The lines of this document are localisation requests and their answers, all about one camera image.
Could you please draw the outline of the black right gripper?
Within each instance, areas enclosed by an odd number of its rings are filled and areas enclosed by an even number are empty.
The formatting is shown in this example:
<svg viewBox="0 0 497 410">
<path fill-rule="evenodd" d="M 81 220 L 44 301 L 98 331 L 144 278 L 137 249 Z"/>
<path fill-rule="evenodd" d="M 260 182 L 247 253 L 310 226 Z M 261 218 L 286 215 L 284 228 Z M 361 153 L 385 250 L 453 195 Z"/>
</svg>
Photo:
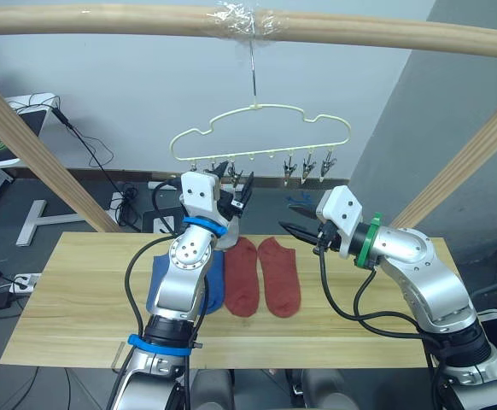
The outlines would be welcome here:
<svg viewBox="0 0 497 410">
<path fill-rule="evenodd" d="M 289 204 L 288 208 L 306 218 L 317 220 L 317 207 L 311 204 Z M 340 251 L 342 239 L 338 233 L 337 226 L 330 220 L 321 222 L 318 230 L 313 233 L 305 227 L 285 221 L 279 221 L 279 225 L 292 237 L 313 246 L 313 253 L 319 255 L 321 252 Z"/>
</svg>

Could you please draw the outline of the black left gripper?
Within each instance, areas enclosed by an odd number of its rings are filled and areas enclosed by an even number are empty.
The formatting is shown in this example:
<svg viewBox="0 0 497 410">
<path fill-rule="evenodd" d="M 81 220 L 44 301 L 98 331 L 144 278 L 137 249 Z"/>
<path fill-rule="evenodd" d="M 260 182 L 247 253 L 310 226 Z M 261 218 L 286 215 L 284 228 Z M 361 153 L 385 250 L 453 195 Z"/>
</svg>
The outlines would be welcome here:
<svg viewBox="0 0 497 410">
<path fill-rule="evenodd" d="M 218 179 L 222 179 L 225 175 L 226 169 L 228 168 L 228 164 L 228 161 L 222 161 L 220 164 L 212 163 L 211 169 L 208 170 L 208 173 L 216 176 Z M 225 219 L 240 217 L 252 195 L 253 184 L 254 173 L 251 172 L 245 180 L 241 192 L 236 193 L 235 191 L 220 189 L 219 200 L 217 202 L 219 214 Z"/>
</svg>

